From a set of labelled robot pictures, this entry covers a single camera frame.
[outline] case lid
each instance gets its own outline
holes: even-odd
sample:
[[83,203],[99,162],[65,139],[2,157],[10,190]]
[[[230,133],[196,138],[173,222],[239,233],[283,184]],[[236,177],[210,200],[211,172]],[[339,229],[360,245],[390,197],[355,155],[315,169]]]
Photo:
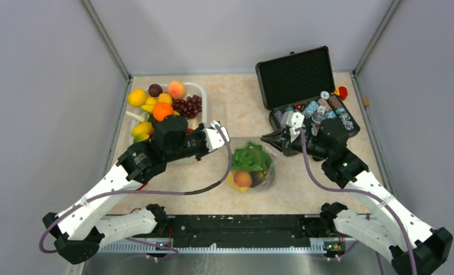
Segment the case lid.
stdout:
[[335,90],[327,46],[260,62],[256,73],[264,108],[268,110]]

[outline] bunch of grapes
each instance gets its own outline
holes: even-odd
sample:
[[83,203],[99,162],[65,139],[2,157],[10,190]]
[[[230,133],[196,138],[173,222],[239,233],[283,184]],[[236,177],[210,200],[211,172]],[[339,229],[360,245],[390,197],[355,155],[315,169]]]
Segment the bunch of grapes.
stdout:
[[202,98],[194,95],[193,97],[188,96],[186,100],[177,99],[173,101],[173,110],[187,119],[193,119],[202,112]]

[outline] white basket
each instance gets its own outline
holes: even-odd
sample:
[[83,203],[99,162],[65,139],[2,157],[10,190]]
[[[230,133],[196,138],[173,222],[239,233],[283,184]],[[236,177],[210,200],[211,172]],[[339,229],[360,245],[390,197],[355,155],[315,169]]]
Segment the white basket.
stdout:
[[[184,82],[183,84],[186,87],[185,97],[197,95],[202,98],[202,112],[199,113],[197,115],[197,117],[195,117],[194,119],[188,120],[188,128],[195,130],[201,123],[204,123],[205,126],[208,127],[208,125],[210,123],[210,117],[209,117],[210,109],[208,108],[207,91],[205,91],[205,89],[202,86],[200,86],[194,82]],[[159,84],[159,85],[161,86],[161,88],[163,88],[163,91],[166,92],[168,84]],[[144,111],[141,108],[134,108],[134,111],[133,111],[133,113],[135,113],[137,115],[140,115],[143,112]],[[132,131],[132,129],[134,127],[136,127],[137,125],[138,125],[138,121],[135,119],[132,119],[129,131]],[[134,143],[134,137],[129,135],[129,145],[132,145],[133,143]],[[196,162],[196,160],[195,160],[195,157],[192,156],[190,158],[176,160],[169,164],[183,165],[183,164],[190,164],[190,163],[194,163],[194,162]]]

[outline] tabletop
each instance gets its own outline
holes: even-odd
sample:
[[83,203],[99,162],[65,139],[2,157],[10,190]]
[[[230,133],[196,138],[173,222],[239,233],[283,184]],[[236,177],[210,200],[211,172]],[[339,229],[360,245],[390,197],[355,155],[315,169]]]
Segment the tabletop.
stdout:
[[[202,85],[208,93],[209,116],[219,120],[227,128],[230,137],[259,140],[260,136],[273,131],[255,74],[141,76],[133,78],[131,90],[140,88],[147,91],[151,84],[169,83],[172,80]],[[361,128],[356,136],[349,138],[347,147],[382,182],[350,75],[334,73],[334,80],[337,87],[347,88],[349,95],[344,104]],[[128,105],[126,111],[132,110]],[[130,145],[130,125],[131,118],[124,116],[115,148],[115,160]],[[227,154],[223,148],[205,156],[200,162],[167,166],[166,171],[152,179],[144,190],[198,190],[221,179],[227,163]],[[318,181],[328,187],[338,188],[324,175],[321,164],[322,162],[310,158],[310,165]],[[326,202],[340,202],[357,213],[367,212],[350,194],[327,192],[316,187],[308,177],[301,154],[291,157],[277,154],[275,169],[275,183],[265,191],[239,192],[228,182],[224,182],[206,193],[192,196],[134,194],[126,196],[109,213],[127,214],[136,207],[157,203],[164,206],[168,214],[318,214],[320,207]]]

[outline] clear plastic bag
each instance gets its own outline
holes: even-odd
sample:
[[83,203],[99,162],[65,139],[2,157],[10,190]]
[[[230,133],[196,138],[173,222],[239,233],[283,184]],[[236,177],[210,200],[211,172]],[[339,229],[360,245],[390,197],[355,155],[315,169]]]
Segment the clear plastic bag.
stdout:
[[232,169],[227,181],[241,192],[264,191],[275,182],[277,156],[259,139],[232,138]]

